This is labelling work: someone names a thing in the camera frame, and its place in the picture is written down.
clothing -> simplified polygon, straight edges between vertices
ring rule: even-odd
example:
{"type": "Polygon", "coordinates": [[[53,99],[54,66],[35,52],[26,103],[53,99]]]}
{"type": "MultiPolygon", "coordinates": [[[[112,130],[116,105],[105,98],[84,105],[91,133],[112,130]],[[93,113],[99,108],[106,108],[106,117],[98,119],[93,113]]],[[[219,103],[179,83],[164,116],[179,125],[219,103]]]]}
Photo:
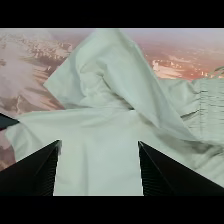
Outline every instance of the clothing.
{"type": "Polygon", "coordinates": [[[224,186],[221,83],[158,80],[119,29],[97,29],[44,84],[67,110],[21,115],[6,135],[17,161],[62,140],[54,195],[142,195],[138,141],[224,186]]]}

drawstring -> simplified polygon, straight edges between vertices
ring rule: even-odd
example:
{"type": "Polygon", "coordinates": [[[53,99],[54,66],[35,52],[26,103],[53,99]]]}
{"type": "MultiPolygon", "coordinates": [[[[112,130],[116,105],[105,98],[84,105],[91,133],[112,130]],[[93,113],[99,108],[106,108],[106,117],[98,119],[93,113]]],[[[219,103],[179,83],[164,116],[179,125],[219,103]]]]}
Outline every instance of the drawstring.
{"type": "Polygon", "coordinates": [[[224,74],[224,66],[221,66],[221,67],[216,68],[214,71],[209,72],[208,73],[208,78],[215,79],[215,78],[217,78],[217,77],[219,77],[220,75],[223,75],[223,74],[224,74]]]}

black object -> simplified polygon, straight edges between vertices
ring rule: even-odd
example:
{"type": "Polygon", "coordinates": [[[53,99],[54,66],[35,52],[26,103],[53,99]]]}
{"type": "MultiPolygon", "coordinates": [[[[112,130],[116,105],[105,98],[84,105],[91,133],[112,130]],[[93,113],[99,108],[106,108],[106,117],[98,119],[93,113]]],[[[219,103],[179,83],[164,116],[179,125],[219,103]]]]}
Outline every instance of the black object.
{"type": "Polygon", "coordinates": [[[19,121],[0,113],[0,131],[18,123],[19,121]]]}
{"type": "Polygon", "coordinates": [[[57,140],[0,172],[0,195],[53,196],[58,153],[57,140]]]}
{"type": "Polygon", "coordinates": [[[144,196],[224,196],[224,188],[139,142],[144,196]]]}

gathered fabric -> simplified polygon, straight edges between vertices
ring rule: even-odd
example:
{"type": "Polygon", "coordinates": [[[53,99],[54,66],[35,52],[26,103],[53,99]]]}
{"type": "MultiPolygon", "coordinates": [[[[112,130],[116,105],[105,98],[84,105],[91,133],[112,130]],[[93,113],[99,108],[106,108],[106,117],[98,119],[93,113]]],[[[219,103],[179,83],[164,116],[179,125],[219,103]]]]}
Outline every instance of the gathered fabric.
{"type": "Polygon", "coordinates": [[[224,186],[223,83],[159,80],[129,37],[97,29],[44,84],[66,110],[6,135],[17,161],[62,140],[54,195],[142,195],[138,141],[224,186]]]}

garment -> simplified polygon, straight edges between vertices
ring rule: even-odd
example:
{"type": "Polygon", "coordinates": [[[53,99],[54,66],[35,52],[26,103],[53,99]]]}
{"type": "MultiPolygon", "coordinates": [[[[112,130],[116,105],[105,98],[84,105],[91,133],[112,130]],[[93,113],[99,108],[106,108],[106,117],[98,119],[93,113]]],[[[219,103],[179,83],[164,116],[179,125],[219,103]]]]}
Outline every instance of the garment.
{"type": "Polygon", "coordinates": [[[67,110],[18,116],[6,135],[17,161],[62,140],[54,195],[142,195],[138,141],[224,186],[210,83],[158,80],[119,29],[97,29],[44,84],[67,110]]]}

